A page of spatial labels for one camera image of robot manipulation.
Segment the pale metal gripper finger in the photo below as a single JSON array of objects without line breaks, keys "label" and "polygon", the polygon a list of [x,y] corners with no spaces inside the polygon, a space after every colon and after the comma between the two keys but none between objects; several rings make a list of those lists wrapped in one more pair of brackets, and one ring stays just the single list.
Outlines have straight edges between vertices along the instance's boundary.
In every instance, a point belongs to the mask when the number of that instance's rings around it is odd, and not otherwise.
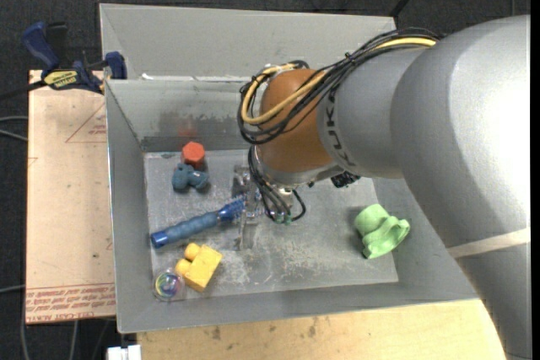
[{"label": "pale metal gripper finger", "polygon": [[233,171],[231,195],[233,198],[250,199],[256,191],[255,184],[251,179],[251,171],[243,165],[236,165]]},{"label": "pale metal gripper finger", "polygon": [[236,242],[237,250],[250,250],[255,244],[258,220],[244,218],[240,220],[239,235]]}]

